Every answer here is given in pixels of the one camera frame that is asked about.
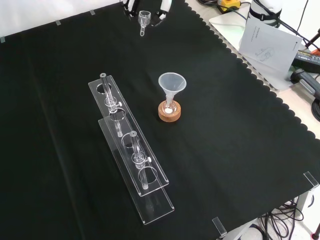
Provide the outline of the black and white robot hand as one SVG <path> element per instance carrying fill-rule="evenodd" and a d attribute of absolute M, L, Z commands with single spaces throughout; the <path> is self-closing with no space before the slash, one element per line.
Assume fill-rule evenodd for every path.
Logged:
<path fill-rule="evenodd" d="M 123 7 L 124 14 L 129 18 L 138 16 L 138 7 L 141 3 L 140 0 L 120 0 Z M 167 17 L 172 5 L 172 0 L 162 0 L 159 10 L 151 18 L 150 24 L 152 27 L 160 25 Z"/>

